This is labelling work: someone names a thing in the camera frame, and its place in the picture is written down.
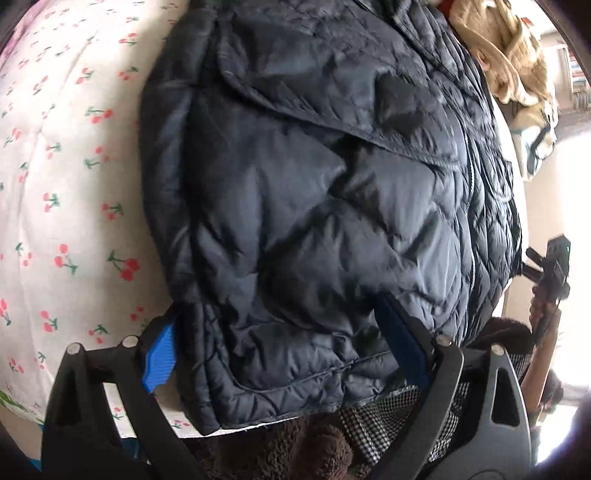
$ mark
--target black and white checkered fabric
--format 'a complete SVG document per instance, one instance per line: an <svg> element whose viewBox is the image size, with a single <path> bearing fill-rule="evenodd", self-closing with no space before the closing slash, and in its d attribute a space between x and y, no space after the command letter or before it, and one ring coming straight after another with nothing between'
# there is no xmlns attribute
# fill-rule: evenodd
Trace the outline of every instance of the black and white checkered fabric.
<svg viewBox="0 0 591 480"><path fill-rule="evenodd" d="M530 364L531 355L510 355L509 357L517 377L521 380ZM469 383L459 385L441 435L429 456L429 462L446 454L459 423L468 388ZM420 391L417 387L405 387L396 390L388 398L363 407L344 408L339 411L352 446L356 447L370 464L378 463L390 443L396 438L419 395Z"/></svg>

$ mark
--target green leaf print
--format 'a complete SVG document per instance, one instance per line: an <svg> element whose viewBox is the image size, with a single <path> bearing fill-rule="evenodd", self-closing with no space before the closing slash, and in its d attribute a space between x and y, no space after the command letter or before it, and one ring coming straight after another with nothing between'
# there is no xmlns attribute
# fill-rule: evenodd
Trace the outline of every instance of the green leaf print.
<svg viewBox="0 0 591 480"><path fill-rule="evenodd" d="M12 405L13 407L20 408L22 411L26 411L28 413L28 410L25 407L23 407L19 402L14 401L10 395L3 392L2 390L0 390L0 405L3 407L6 407L6 405Z"/></svg>

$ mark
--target navy puffer jacket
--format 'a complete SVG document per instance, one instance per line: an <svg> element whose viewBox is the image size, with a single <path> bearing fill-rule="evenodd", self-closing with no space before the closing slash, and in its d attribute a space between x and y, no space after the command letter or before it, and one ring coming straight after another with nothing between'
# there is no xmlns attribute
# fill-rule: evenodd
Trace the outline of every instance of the navy puffer jacket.
<svg viewBox="0 0 591 480"><path fill-rule="evenodd" d="M145 87L141 154L204 434L386 394L376 292L462 343L520 261L486 84L416 1L193 8Z"/></svg>

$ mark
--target bedsheet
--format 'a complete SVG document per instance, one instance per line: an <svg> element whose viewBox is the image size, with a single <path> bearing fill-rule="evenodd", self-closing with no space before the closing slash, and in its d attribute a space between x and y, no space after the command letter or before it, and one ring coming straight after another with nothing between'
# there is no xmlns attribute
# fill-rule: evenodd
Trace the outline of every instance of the bedsheet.
<svg viewBox="0 0 591 480"><path fill-rule="evenodd" d="M114 346L170 304L142 211L137 118L187 4L49 2L0 72L0 404L21 417L43 420L70 342ZM179 436L199 436L171 382L157 395Z"/></svg>

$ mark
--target red cherry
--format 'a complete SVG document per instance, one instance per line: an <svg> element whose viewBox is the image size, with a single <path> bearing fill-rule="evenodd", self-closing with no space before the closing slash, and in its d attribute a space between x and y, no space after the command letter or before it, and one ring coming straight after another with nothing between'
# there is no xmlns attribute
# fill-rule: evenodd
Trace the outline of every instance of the red cherry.
<svg viewBox="0 0 591 480"><path fill-rule="evenodd" d="M132 272L137 272L139 270L139 262L135 258L128 258L127 260L125 260L125 265Z"/></svg>
<svg viewBox="0 0 591 480"><path fill-rule="evenodd" d="M134 273L127 269L121 270L121 272L119 272L119 276L125 281L132 281L134 279Z"/></svg>

